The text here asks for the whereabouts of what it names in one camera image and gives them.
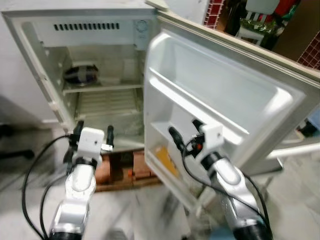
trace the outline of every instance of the refrigerator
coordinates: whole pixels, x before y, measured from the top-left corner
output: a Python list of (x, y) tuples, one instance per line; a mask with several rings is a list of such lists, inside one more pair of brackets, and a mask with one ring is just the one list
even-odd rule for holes
[[(181, 18), (161, 1), (10, 0), (1, 13), (65, 131), (79, 120), (105, 132), (113, 125), (114, 151), (144, 148), (146, 163), (191, 211), (215, 194), (183, 170), (169, 127), (187, 142), (197, 133), (192, 120), (220, 124), (219, 150), (253, 175), (282, 168), (270, 153), (320, 103), (318, 71)], [(66, 82), (76, 66), (95, 66), (97, 81)], [(160, 147), (179, 176), (158, 159)]]

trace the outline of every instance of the refrigerator shelf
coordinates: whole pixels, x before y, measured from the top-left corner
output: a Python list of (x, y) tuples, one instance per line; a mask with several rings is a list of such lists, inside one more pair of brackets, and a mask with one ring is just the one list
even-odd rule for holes
[(88, 92), (103, 92), (114, 90), (127, 90), (143, 88), (143, 84), (140, 81), (104, 81), (99, 79), (97, 83), (93, 83), (87, 86), (77, 86), (69, 83), (65, 83), (63, 87), (63, 94), (71, 93), (88, 93)]
[(141, 111), (135, 89), (80, 92), (75, 120), (105, 115), (131, 115)]

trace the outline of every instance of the white wall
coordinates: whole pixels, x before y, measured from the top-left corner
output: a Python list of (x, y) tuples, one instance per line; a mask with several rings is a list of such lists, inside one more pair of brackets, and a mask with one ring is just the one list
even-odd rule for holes
[(0, 44), (0, 123), (39, 125), (55, 121), (55, 115), (49, 108), (2, 16), (0, 16)]
[(203, 24), (209, 0), (165, 0), (170, 9), (179, 16)]

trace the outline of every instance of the door shelf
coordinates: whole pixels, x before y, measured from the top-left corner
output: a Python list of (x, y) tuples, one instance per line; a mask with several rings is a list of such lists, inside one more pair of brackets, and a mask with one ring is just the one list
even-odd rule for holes
[(135, 89), (80, 92), (75, 120), (105, 115), (132, 115), (141, 112), (141, 100)]
[(159, 159), (150, 151), (145, 152), (145, 161), (152, 171), (161, 179), (161, 181), (178, 197), (178, 199), (186, 206), (187, 209), (192, 210), (197, 206), (197, 199), (190, 192), (183, 180), (175, 177), (166, 169), (159, 161)]
[(143, 88), (143, 84), (139, 81), (119, 81), (112, 79), (110, 81), (98, 80), (97, 83), (89, 84), (86, 86), (77, 86), (69, 83), (65, 83), (63, 87), (63, 94), (71, 93), (87, 93), (87, 92), (102, 92), (102, 91), (114, 91), (114, 90), (127, 90), (127, 89), (139, 89)]

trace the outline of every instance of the red tile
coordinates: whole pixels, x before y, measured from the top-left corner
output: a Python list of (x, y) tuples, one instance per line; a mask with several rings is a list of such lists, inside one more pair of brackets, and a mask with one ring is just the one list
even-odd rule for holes
[(309, 56), (309, 52), (304, 51), (301, 57), (307, 60), (308, 56)]
[(318, 49), (313, 49), (312, 52), (310, 53), (310, 55), (313, 56), (313, 57), (315, 57), (318, 52), (319, 52)]
[(314, 48), (309, 45), (304, 52), (311, 53)]
[(302, 64), (304, 62), (304, 59), (302, 57), (300, 57), (297, 62)]
[(214, 25), (217, 21), (217, 16), (210, 16), (208, 20), (208, 25)]
[(315, 59), (317, 59), (318, 61), (320, 60), (320, 51), (318, 51), (318, 53), (314, 56)]
[(215, 29), (214, 25), (207, 26), (208, 28)]
[(220, 4), (213, 4), (211, 8), (210, 15), (218, 15), (220, 11), (221, 5)]
[(313, 59), (313, 56), (311, 56), (311, 55), (308, 55), (308, 56), (305, 58), (305, 60), (306, 60), (307, 62), (311, 62), (312, 59)]
[(318, 43), (318, 41), (312, 40), (312, 42), (310, 43), (310, 46), (315, 48), (317, 43)]
[(312, 66), (315, 66), (318, 63), (318, 61), (316, 59), (312, 59), (312, 61), (310, 62), (310, 64), (312, 64)]

